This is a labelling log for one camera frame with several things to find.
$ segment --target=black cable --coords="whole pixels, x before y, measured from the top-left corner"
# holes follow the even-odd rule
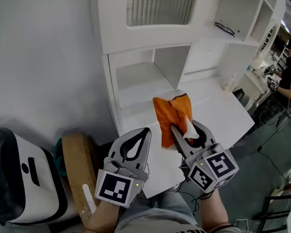
[[[146,163],[146,166],[147,166],[147,172],[148,172],[148,176],[150,175],[150,169],[149,169],[149,164]]]
[[[184,181],[181,183],[179,189],[176,192],[179,192],[181,190],[181,187],[182,187],[183,183],[184,183]]]
[[[203,194],[203,195],[199,196],[198,198],[195,198],[195,197],[194,197],[192,194],[190,194],[190,193],[187,193],[187,192],[180,192],[180,190],[181,190],[182,185],[183,185],[184,182],[185,182],[185,181],[183,181],[183,182],[181,183],[179,189],[178,189],[176,192],[190,195],[190,196],[193,198],[193,199],[191,200],[191,203],[194,204],[194,210],[192,211],[192,213],[193,213],[193,216],[195,216],[195,212],[197,212],[197,211],[199,210],[198,200],[206,200],[206,199],[209,199],[209,198],[212,196],[214,190],[211,191],[211,192],[209,192],[209,193]]]
[[[182,188],[182,185],[185,181],[183,181],[179,187],[179,189],[176,191],[176,192],[179,192],[179,193],[183,193],[183,194],[187,194],[187,195],[190,195],[193,199],[191,200],[191,203],[194,204],[194,210],[192,211],[193,213],[193,216],[195,216],[195,212],[197,212],[199,210],[199,204],[198,204],[198,198],[195,198],[192,194],[190,193],[187,193],[187,192],[180,192],[181,188]]]
[[[276,122],[278,122],[278,121],[280,121],[280,120],[283,119],[283,118],[280,118],[280,117],[279,117],[278,120],[276,120],[275,122],[272,122],[271,124],[263,123],[263,122],[261,121],[261,116],[262,116],[262,114],[265,112],[265,110],[267,109],[267,106],[269,105],[270,102],[271,102],[271,98],[269,99],[269,101],[268,101],[268,103],[267,103],[265,109],[262,111],[262,113],[261,113],[260,116],[259,116],[259,120],[260,120],[260,122],[261,122],[262,124],[264,124],[264,125],[268,125],[268,126],[272,126],[272,125],[275,124]],[[284,118],[286,118],[286,117],[290,118],[290,116],[291,116],[291,113],[288,114],[288,115],[286,115]]]
[[[257,151],[260,152],[262,150],[262,147],[265,143],[267,143],[279,130],[281,130],[285,125],[286,123],[288,122],[288,120],[279,128],[275,131],[275,133],[273,133],[262,145],[260,145],[258,148],[257,148]]]
[[[277,170],[277,171],[280,173],[280,175],[283,177],[283,179],[284,179],[284,180],[287,180],[287,179],[285,178],[285,176],[283,176],[283,174],[282,174],[282,172],[279,170],[279,168],[274,164],[274,162],[272,161],[272,159],[271,159],[267,154],[262,153],[262,152],[258,152],[258,153],[260,153],[260,154],[264,155],[265,157],[267,157],[267,158],[271,161],[271,163],[273,164],[273,166],[276,168],[276,170]]]

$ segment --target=small white object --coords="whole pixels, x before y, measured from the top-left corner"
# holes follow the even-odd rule
[[[196,132],[196,129],[194,128],[193,124],[190,122],[187,116],[185,116],[186,121],[186,133],[183,135],[184,138],[193,138],[198,139],[199,134]]]
[[[83,192],[84,192],[88,207],[91,210],[91,213],[94,214],[97,207],[94,203],[94,199],[93,199],[93,196],[91,194],[91,191],[89,190],[88,184],[83,184],[82,188],[83,188]]]

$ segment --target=cardboard box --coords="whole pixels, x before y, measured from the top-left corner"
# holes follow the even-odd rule
[[[119,207],[95,198],[97,180],[91,160],[94,145],[81,133],[62,137],[62,143],[70,188],[85,228],[97,233],[114,232]]]

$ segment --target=white wall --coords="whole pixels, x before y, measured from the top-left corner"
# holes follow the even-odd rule
[[[117,136],[89,0],[0,0],[0,127],[45,148],[66,131]]]

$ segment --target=white cabinet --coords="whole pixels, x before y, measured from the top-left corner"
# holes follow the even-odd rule
[[[234,134],[226,145],[252,126],[237,100],[220,97],[232,96],[270,25],[280,23],[284,0],[91,0],[91,10],[120,135],[157,123],[153,97],[178,88],[190,92],[196,115],[216,106],[220,118],[203,120]],[[223,109],[231,106],[232,114]],[[241,124],[238,139],[229,121]]]

